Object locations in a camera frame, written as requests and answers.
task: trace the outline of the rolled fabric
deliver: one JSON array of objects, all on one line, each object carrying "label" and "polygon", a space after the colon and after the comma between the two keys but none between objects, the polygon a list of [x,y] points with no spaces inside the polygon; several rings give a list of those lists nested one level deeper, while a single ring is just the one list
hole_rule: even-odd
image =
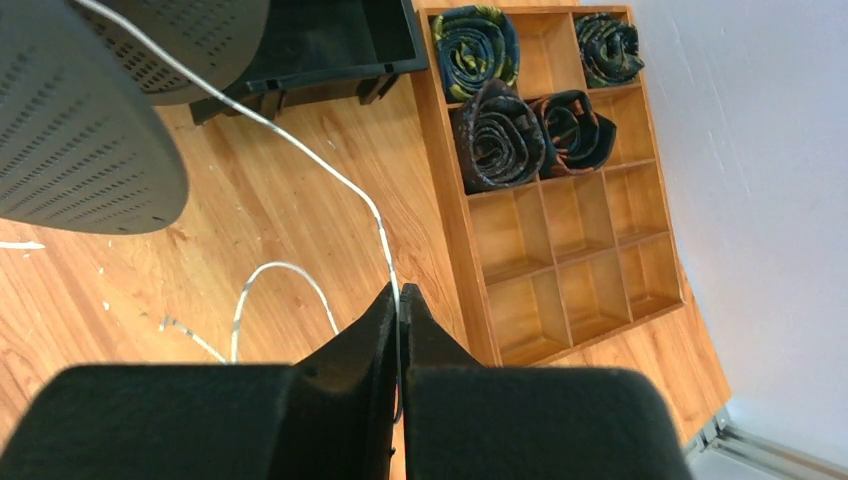
[{"label": "rolled fabric", "polygon": [[589,88],[629,83],[645,67],[639,58],[639,34],[633,25],[608,13],[595,13],[577,20],[576,27]]},{"label": "rolled fabric", "polygon": [[490,80],[452,116],[466,193],[532,180],[545,160],[536,115],[507,84]]},{"label": "rolled fabric", "polygon": [[470,99],[495,78],[515,85],[518,35],[501,10],[489,5],[454,8],[433,20],[432,31],[449,102]]},{"label": "rolled fabric", "polygon": [[542,178],[583,175],[606,163],[615,143],[615,123],[592,111],[589,97],[569,90],[531,105],[545,139]]}]

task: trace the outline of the wooden divider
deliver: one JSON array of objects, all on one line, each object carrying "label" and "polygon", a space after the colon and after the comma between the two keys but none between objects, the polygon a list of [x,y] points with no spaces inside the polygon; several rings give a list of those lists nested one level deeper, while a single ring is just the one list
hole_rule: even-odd
[{"label": "wooden divider", "polygon": [[466,195],[430,21],[419,12],[430,70],[415,73],[419,116],[448,240],[471,353],[489,365],[552,362],[683,305],[677,253],[642,76],[588,89],[574,22],[627,7],[517,7],[516,90],[529,101],[587,91],[617,125],[606,165],[580,177]]}]

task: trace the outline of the wooden table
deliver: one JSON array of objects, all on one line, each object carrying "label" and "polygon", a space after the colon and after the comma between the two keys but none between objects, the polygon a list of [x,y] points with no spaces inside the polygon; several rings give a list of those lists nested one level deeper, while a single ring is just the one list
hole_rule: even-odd
[{"label": "wooden table", "polygon": [[[341,327],[387,281],[365,204],[295,148],[244,118],[196,128],[184,107],[159,112],[192,185],[176,224],[111,237],[0,221],[0,240],[46,245],[30,253],[0,250],[0,447],[41,386],[70,365],[214,361],[175,330],[159,333],[165,315],[226,354],[238,294],[261,263],[305,267]],[[409,79],[370,106],[351,99],[295,107],[278,123],[372,196],[386,218],[401,280],[418,283],[435,317],[466,343]],[[665,395],[684,440],[730,396],[688,286],[685,291],[685,309],[560,362],[643,371]],[[245,362],[294,362],[332,335],[311,288],[283,270],[260,277],[242,331]],[[395,458],[398,473],[403,456]]]}]

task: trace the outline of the white paint mark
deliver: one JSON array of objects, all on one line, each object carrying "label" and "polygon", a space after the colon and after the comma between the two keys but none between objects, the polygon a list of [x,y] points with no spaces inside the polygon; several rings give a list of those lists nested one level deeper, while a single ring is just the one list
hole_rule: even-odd
[{"label": "white paint mark", "polygon": [[36,242],[0,242],[0,248],[11,250],[41,250],[44,245]]}]

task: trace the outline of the rolled cloth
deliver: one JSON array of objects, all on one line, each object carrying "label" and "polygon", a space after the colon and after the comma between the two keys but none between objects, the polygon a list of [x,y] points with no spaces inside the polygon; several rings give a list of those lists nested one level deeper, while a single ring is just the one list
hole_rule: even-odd
[{"label": "rolled cloth", "polygon": [[595,13],[577,20],[576,27],[589,88],[629,83],[644,68],[639,58],[639,35],[633,25],[608,13]]},{"label": "rolled cloth", "polygon": [[531,105],[545,138],[542,178],[582,175],[601,168],[612,153],[615,124],[592,111],[589,97],[569,90]]},{"label": "rolled cloth", "polygon": [[518,77],[518,36],[509,18],[488,5],[454,8],[433,20],[433,41],[449,102],[464,102],[489,80],[510,87]]},{"label": "rolled cloth", "polygon": [[466,193],[532,180],[545,160],[536,115],[502,80],[490,80],[452,116]]}]

